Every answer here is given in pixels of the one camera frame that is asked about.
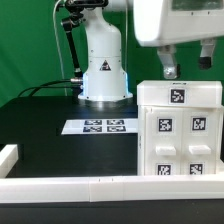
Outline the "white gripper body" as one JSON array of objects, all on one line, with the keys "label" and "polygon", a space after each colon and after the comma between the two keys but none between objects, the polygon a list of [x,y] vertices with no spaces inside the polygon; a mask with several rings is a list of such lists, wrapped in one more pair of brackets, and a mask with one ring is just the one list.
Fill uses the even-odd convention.
[{"label": "white gripper body", "polygon": [[134,0],[133,15],[141,46],[224,36],[224,0]]}]

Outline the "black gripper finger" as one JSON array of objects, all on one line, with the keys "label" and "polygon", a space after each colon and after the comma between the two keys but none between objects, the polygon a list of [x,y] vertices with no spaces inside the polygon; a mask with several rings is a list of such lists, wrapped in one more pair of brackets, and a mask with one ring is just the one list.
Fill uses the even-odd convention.
[{"label": "black gripper finger", "polygon": [[163,66],[165,79],[176,79],[180,76],[180,66],[175,58],[176,47],[174,45],[160,46],[157,48],[157,55]]},{"label": "black gripper finger", "polygon": [[198,59],[199,68],[201,70],[210,69],[213,65],[213,54],[216,47],[216,39],[203,39],[200,41],[201,53]]}]

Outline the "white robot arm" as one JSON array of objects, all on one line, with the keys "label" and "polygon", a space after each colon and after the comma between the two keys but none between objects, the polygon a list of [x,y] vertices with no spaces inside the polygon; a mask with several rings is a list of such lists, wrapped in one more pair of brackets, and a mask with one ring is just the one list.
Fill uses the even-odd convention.
[{"label": "white robot arm", "polygon": [[178,77],[175,46],[202,42],[200,59],[211,63],[215,39],[224,36],[224,0],[108,0],[105,6],[83,10],[88,68],[79,97],[92,102],[130,98],[127,73],[121,65],[121,33],[106,22],[103,11],[133,10],[134,34],[142,47],[155,47],[167,79]]}]

